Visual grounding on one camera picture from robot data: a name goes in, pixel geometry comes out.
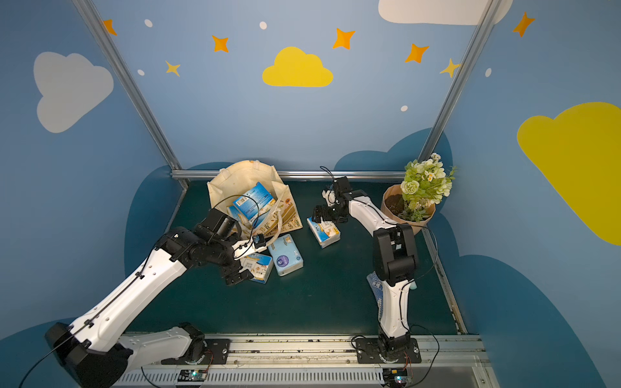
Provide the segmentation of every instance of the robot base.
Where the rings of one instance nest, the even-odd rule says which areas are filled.
[[[210,363],[212,365],[223,365],[227,363],[230,340],[205,338],[202,342],[203,346],[201,347],[200,354],[188,352],[178,359],[163,359],[161,360],[162,365],[209,365]]]
[[[386,359],[379,352],[379,345],[377,338],[358,338],[355,340],[356,355],[358,357],[358,364],[405,364],[406,353],[410,358],[412,364],[420,364],[422,362],[420,358],[419,344],[416,339],[411,338],[410,344],[404,351],[397,353],[397,359]]]

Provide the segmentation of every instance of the cable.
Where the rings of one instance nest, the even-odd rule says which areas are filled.
[[[369,204],[368,204],[368,203],[366,203],[366,202],[364,202],[364,201],[361,201],[361,200],[359,200],[359,199],[352,198],[351,200],[352,200],[352,201],[356,201],[356,202],[360,202],[361,204],[365,204],[365,205],[369,206]],[[380,216],[380,217],[382,218],[382,220],[384,220],[384,222],[388,223],[389,225],[401,225],[401,224],[400,224],[400,223],[398,223],[398,222],[397,222],[397,223],[394,223],[394,222],[388,222],[388,221],[386,220],[386,218],[387,218],[386,214],[382,214],[382,213],[380,213],[380,212],[379,212],[379,211],[375,208],[375,206],[371,206],[371,209],[373,209],[373,210],[374,210],[374,211],[378,214],[378,216]]]
[[[145,374],[145,370],[142,369],[142,367],[140,367],[140,370],[142,371],[142,375],[145,376],[145,380],[147,380],[147,383],[151,384],[155,388],[161,388],[160,386],[156,386],[154,383],[151,382],[151,380],[149,380],[149,378]]]
[[[405,386],[404,388],[414,387],[414,386],[419,385],[421,382],[423,382],[423,380],[425,380],[425,378],[427,378],[427,375],[431,371],[431,367],[433,366],[433,362],[435,361],[435,358],[438,356],[438,353],[440,352],[440,342],[438,341],[438,338],[436,338],[435,335],[433,335],[433,333],[428,328],[426,328],[424,326],[421,326],[421,325],[416,325],[416,324],[414,324],[412,326],[420,327],[420,328],[424,329],[427,333],[431,334],[431,336],[435,340],[436,344],[438,345],[438,349],[435,351],[435,355],[433,356],[433,358],[431,360],[431,364],[429,364],[429,368],[427,369],[427,372],[425,373],[423,378],[420,379],[419,381],[415,382],[414,384],[410,384],[409,386]]]
[[[211,363],[214,362],[214,353],[209,349],[207,349],[205,353],[211,354],[211,360],[209,360],[209,365],[207,365],[207,372],[205,373],[205,381],[207,381],[207,377],[209,377],[209,368],[211,367]]]
[[[219,204],[223,203],[227,199],[234,198],[234,197],[246,197],[246,198],[251,199],[252,202],[254,202],[255,205],[256,205],[256,214],[257,214],[257,216],[256,216],[255,220],[251,224],[252,228],[250,229],[250,241],[248,243],[246,243],[246,244],[250,244],[250,246],[240,256],[235,257],[235,255],[233,255],[233,260],[242,258],[246,254],[246,252],[249,251],[250,248],[252,248],[252,245],[253,245],[253,243],[252,243],[252,233],[255,231],[256,222],[259,221],[259,211],[261,210],[261,209],[259,209],[259,203],[254,198],[249,197],[246,194],[234,194],[232,196],[228,196],[228,197],[222,199],[220,202],[216,203],[213,206],[212,209],[215,209]]]
[[[357,348],[357,347],[356,347],[356,345],[354,345],[354,343],[353,343],[353,342],[354,342],[354,340],[355,340],[356,338],[364,338],[364,339],[366,339],[366,337],[365,337],[365,336],[363,336],[363,335],[355,335],[355,336],[353,336],[353,337],[350,339],[350,343],[351,343],[351,347],[352,347],[352,348],[354,348],[354,349],[356,349],[356,350],[364,351],[364,349]]]
[[[125,288],[123,288],[118,294],[116,294],[116,296],[114,298],[112,298],[112,300],[110,302],[108,302],[101,310],[99,310],[99,312],[97,314],[95,314],[95,316],[93,318],[87,319],[86,322],[84,323],[84,326],[82,326],[81,328],[78,329],[77,332],[75,332],[74,334],[70,335],[69,338],[65,339],[64,341],[62,341],[60,344],[56,345],[54,347],[54,349],[50,350],[45,356],[41,357],[24,375],[24,377],[22,378],[22,381],[19,383],[18,388],[22,388],[22,386],[24,385],[24,381],[26,381],[26,377],[28,377],[28,375],[35,369],[35,367],[37,365],[39,365],[39,363],[41,363],[41,361],[43,361],[47,356],[49,356],[50,354],[54,353],[59,347],[61,347],[65,342],[69,341],[70,339],[74,338],[79,332],[81,332],[85,327],[89,326],[91,327],[93,325],[93,321],[98,318],[98,316],[101,315],[101,313],[103,313],[104,310],[106,310],[108,308],[108,306],[110,306],[115,300],[117,300],[119,298],[119,296],[121,296],[121,294],[123,294],[123,292],[125,292],[125,290],[127,290],[135,281],[136,279],[141,278],[142,273],[144,272],[145,268],[147,267],[147,263],[149,262],[149,259],[151,258],[151,255],[149,255],[147,257],[147,259],[145,260],[145,264],[143,264],[142,269],[140,270],[140,272],[136,273],[134,278],[132,279],[132,281],[129,282],[128,285],[125,286]]]
[[[54,347],[54,349],[50,350],[45,356],[41,357],[32,367],[30,367],[30,369],[28,369],[28,371],[26,372],[26,374],[24,375],[24,377],[22,378],[22,380],[19,383],[19,388],[22,388],[22,386],[24,385],[24,381],[26,381],[26,377],[28,377],[28,375],[30,374],[30,372],[32,372],[37,365],[39,365],[39,363],[41,361],[43,361],[47,356],[49,356],[50,354],[54,353],[59,347],[63,346],[65,344],[65,342],[69,341],[70,339],[72,339],[73,337],[76,336],[76,334],[78,334],[79,332],[82,331],[83,328],[87,327],[88,323],[85,323],[84,326],[82,326],[77,332],[75,332],[75,334],[72,334],[69,336],[69,338],[65,339],[64,341],[62,341],[61,343],[59,343],[58,345],[56,345]]]
[[[336,181],[337,179],[334,177],[334,175],[332,175],[332,171],[330,171],[330,169],[328,167],[325,166],[319,166],[320,169],[324,170],[326,173],[330,174],[330,176],[332,177],[332,182],[334,183],[334,181]]]
[[[254,222],[252,222],[252,224],[251,224],[251,225],[252,225],[252,228],[250,229],[250,238],[252,238],[252,232],[254,232],[254,231],[255,231],[255,225],[256,225],[256,222],[257,222],[257,221],[259,221],[259,211],[261,210],[261,209],[259,209],[259,203],[258,203],[258,202],[257,202],[254,198],[249,197],[249,196],[247,196],[246,194],[234,194],[234,195],[232,195],[232,196],[228,196],[228,197],[226,197],[226,198],[222,199],[220,202],[216,203],[216,204],[212,207],[212,209],[215,209],[216,207],[218,207],[218,205],[219,205],[219,204],[223,203],[223,202],[224,202],[224,201],[226,201],[227,199],[234,198],[234,197],[246,197],[246,198],[249,198],[249,199],[251,199],[251,200],[252,200],[252,202],[254,202],[254,203],[255,203],[255,205],[256,205],[256,214],[257,214],[257,216],[256,216],[256,219],[254,220]]]

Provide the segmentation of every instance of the soil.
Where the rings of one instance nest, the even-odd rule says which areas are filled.
[[[399,213],[406,208],[406,203],[403,201],[403,196],[401,194],[395,194],[386,198],[384,203],[386,204],[388,210],[390,210],[394,215],[399,215]]]

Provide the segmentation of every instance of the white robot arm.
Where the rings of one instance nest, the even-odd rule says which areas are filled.
[[[193,232],[175,228],[163,235],[149,257],[100,303],[71,325],[56,323],[45,334],[61,365],[82,388],[108,388],[126,371],[161,361],[205,356],[204,334],[190,324],[146,335],[123,335],[134,318],[185,271],[217,264],[226,283],[250,279],[239,259],[266,249],[263,235],[239,240],[235,221],[212,209]]]
[[[383,313],[379,317],[379,352],[397,359],[409,346],[407,301],[412,275],[418,268],[418,252],[409,225],[401,225],[384,215],[360,190],[352,191],[346,177],[333,180],[332,189],[322,193],[326,206],[315,208],[313,221],[357,219],[373,236],[375,272],[382,280]]]

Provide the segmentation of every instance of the metal frame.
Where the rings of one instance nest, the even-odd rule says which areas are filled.
[[[474,30],[474,34],[470,39],[470,43],[466,48],[466,53],[461,60],[461,66],[455,78],[453,78],[453,82],[451,83],[451,87],[448,90],[448,94],[446,95],[446,99],[442,104],[442,108],[440,109],[440,113],[438,117],[435,119],[435,123],[429,132],[429,136],[427,137],[427,141],[420,151],[419,160],[429,159],[429,156],[432,154],[433,149],[440,139],[440,135],[444,131],[444,127],[446,123],[448,123],[448,119],[457,105],[457,100],[460,98],[461,92],[466,85],[468,77],[470,77],[470,73],[472,73],[472,69],[476,64],[481,51],[483,50],[483,46],[487,42],[487,38],[489,37],[489,33],[494,27],[494,19],[496,18],[496,12],[500,6],[500,3],[503,0],[489,0],[487,2],[487,6],[481,15],[481,19],[479,20],[479,24],[476,26]]]
[[[175,179],[211,180],[220,173],[219,170],[184,169],[173,170]],[[346,176],[350,181],[401,182],[402,171],[332,171],[334,176]],[[325,171],[290,171],[279,170],[278,175],[285,181],[329,181],[330,175]]]
[[[187,192],[188,192],[188,188],[183,187],[183,191],[181,192],[181,195],[179,196],[179,200],[177,201],[177,204],[175,205],[175,209],[173,210],[173,214],[170,216],[168,225],[166,225],[166,231],[164,233],[170,230],[170,227],[172,226],[173,221],[175,220],[175,217],[177,217],[177,213],[179,212],[179,208],[181,207],[181,203],[183,202],[183,199],[186,197]]]
[[[435,272],[438,274],[438,279],[440,280],[440,284],[442,285],[442,291],[444,292],[444,297],[448,302],[448,308],[451,310],[451,314],[453,314],[453,320],[455,321],[457,333],[468,334],[466,324],[461,317],[460,308],[459,306],[457,306],[455,295],[453,295],[453,289],[451,288],[451,285],[448,283],[448,279],[446,278],[446,273],[444,272],[444,267],[442,266],[442,261],[440,260],[440,254],[435,249],[435,245],[433,245],[431,233],[429,233],[427,229],[423,229],[422,233],[423,237],[425,238],[425,243],[427,244],[427,249],[429,250],[429,255],[436,258],[434,265]]]
[[[189,179],[210,180],[219,174],[217,170],[183,170],[170,144],[168,143],[161,127],[153,112],[150,110],[144,96],[140,92],[130,70],[122,59],[118,49],[114,45],[110,35],[101,23],[101,17],[91,0],[72,0],[78,12],[84,19],[95,41],[101,47],[102,52],[108,59],[119,81],[127,91],[129,98],[134,104],[138,114],[145,122],[155,143],[162,152],[166,162],[172,169],[172,177],[177,179],[183,187],[173,215],[167,225],[170,225],[179,210],[181,202],[188,189]],[[481,54],[484,44],[494,27],[499,4],[502,0],[489,0],[481,20],[468,44],[466,53],[462,59],[461,68],[454,78],[442,108],[436,118],[432,130],[421,150],[419,159],[427,159],[435,148],[440,135],[460,97],[460,94],[471,74],[476,60]],[[279,171],[279,175],[285,180],[293,181],[324,181],[329,180],[329,175],[324,171]],[[403,172],[400,171],[334,171],[334,174],[348,176],[351,180],[399,182]],[[423,230],[425,242],[432,256],[435,247],[428,231]],[[458,332],[467,333],[463,319],[455,297],[451,290],[442,263],[438,257],[435,269],[440,278],[445,297],[449,303],[456,322]],[[431,336],[415,336],[419,342],[422,364],[415,364],[413,368],[425,368],[435,354],[435,340]],[[489,358],[478,336],[455,335],[436,336],[440,341],[440,352],[433,366],[435,368],[452,366],[469,366],[478,379],[480,387],[499,387],[494,372],[489,364]],[[226,365],[212,366],[212,369],[230,368],[349,368],[361,370],[369,368],[368,365],[359,365],[356,362],[356,354],[351,349],[349,339],[351,336],[326,336],[326,335],[220,335],[219,338],[231,338],[233,342],[230,348],[229,361]],[[395,366],[395,364],[376,365]],[[171,371],[178,366],[153,365],[145,367],[146,370]]]
[[[212,365],[213,373],[231,371],[270,372],[286,369],[288,373],[298,371],[341,371],[368,372],[372,368],[403,368],[403,364],[358,364],[355,350],[351,347],[351,335],[275,335],[275,334],[221,334],[210,338],[231,340],[227,363]],[[429,368],[437,350],[435,340],[430,335],[414,336],[418,341],[422,363],[412,368]],[[477,335],[438,335],[440,351],[432,368],[472,368],[479,387],[498,388],[498,381],[491,368],[489,357]],[[171,381],[181,369],[192,366],[160,365],[145,366],[145,373],[158,376],[154,383]],[[121,377],[116,386],[142,386],[143,380],[138,371],[130,371]]]
[[[127,64],[121,57],[117,47],[114,45],[110,34],[103,26],[101,16],[95,8],[95,5],[91,0],[72,1],[78,9],[79,14],[82,16],[82,19],[84,19],[84,23],[86,23],[86,26],[91,31],[95,41],[97,41],[101,51],[108,59],[110,66],[112,66],[114,73],[119,78],[121,85],[123,85],[127,95],[134,104],[136,111],[138,111],[138,114],[145,122],[148,131],[151,133],[151,136],[166,159],[166,162],[173,170],[182,169],[181,163],[179,163],[173,149],[170,147],[166,136],[161,130],[160,124],[158,124],[153,112],[147,104],[147,101],[140,92],[140,89],[134,81]],[[184,188],[188,187],[188,182],[186,180],[180,179],[179,182]]]

